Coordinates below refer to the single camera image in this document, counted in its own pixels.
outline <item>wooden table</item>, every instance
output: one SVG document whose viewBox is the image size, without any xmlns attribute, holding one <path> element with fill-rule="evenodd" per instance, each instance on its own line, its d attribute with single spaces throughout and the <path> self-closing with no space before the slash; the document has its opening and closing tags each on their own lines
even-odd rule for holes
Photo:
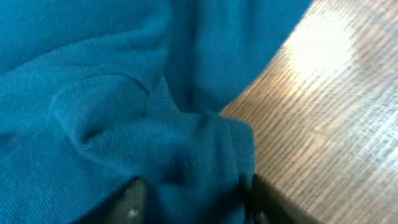
<svg viewBox="0 0 398 224">
<path fill-rule="evenodd" d="M 398 1 L 317 0 L 224 111 L 257 171 L 322 223 L 398 223 Z"/>
</svg>

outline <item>teal cloth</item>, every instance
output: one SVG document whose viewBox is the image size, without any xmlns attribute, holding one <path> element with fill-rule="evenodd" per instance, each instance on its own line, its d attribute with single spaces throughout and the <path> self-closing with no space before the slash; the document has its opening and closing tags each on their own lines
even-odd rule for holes
<svg viewBox="0 0 398 224">
<path fill-rule="evenodd" d="M 253 174 L 252 131 L 218 113 L 309 4 L 2 0 L 0 223 L 72 222 L 135 176 L 148 223 L 242 223 L 210 208 Z"/>
</svg>

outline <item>wood grain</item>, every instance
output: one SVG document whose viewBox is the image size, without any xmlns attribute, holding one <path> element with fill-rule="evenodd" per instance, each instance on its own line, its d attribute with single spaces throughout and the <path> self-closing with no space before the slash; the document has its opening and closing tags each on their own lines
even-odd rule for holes
<svg viewBox="0 0 398 224">
<path fill-rule="evenodd" d="M 322 223 L 398 223 L 398 1 L 317 0 L 224 111 L 257 171 Z"/>
</svg>

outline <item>blue fabric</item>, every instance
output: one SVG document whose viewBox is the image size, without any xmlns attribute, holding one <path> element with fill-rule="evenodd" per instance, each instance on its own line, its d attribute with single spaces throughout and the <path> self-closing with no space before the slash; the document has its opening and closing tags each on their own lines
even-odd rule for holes
<svg viewBox="0 0 398 224">
<path fill-rule="evenodd" d="M 148 223 L 200 220 L 254 172 L 251 128 L 218 113 L 309 2 L 2 0 L 0 223 L 71 222 L 134 176 Z"/>
</svg>

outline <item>black object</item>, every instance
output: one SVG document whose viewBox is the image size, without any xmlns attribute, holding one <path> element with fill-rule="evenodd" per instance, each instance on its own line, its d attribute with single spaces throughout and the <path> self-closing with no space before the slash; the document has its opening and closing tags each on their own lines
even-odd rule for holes
<svg viewBox="0 0 398 224">
<path fill-rule="evenodd" d="M 145 180 L 131 180 L 77 223 L 144 223 L 147 187 Z M 318 223 L 257 175 L 252 180 L 239 178 L 239 188 L 234 194 L 239 194 L 246 205 L 246 219 L 254 220 L 255 224 Z"/>
<path fill-rule="evenodd" d="M 258 224 L 315 224 L 318 223 L 299 209 L 280 192 L 254 175 L 251 189 L 247 190 L 244 180 L 239 180 L 239 186 L 246 204 L 248 217 Z"/>
</svg>

